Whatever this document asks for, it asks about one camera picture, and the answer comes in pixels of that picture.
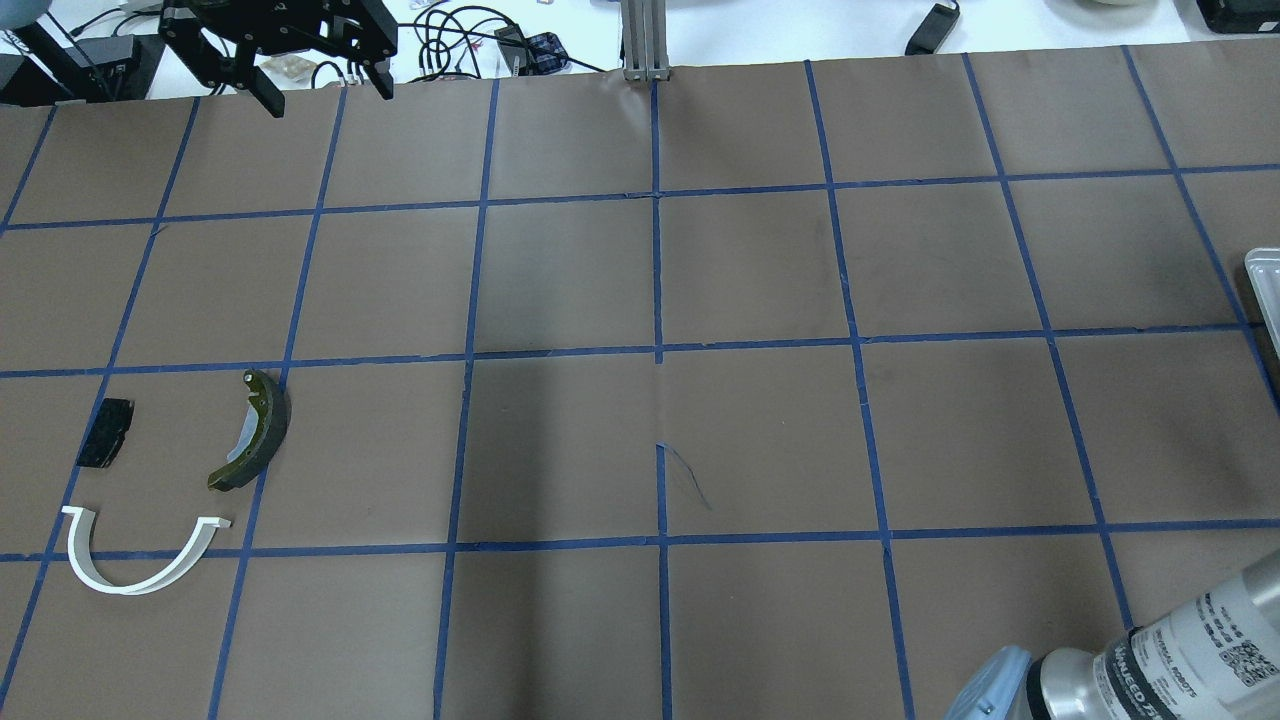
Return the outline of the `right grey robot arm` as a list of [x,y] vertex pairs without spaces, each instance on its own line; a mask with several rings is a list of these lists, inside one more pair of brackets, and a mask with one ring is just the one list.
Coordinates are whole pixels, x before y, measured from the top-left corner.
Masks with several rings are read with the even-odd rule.
[[996,652],[946,719],[1276,719],[1279,553],[1103,651]]

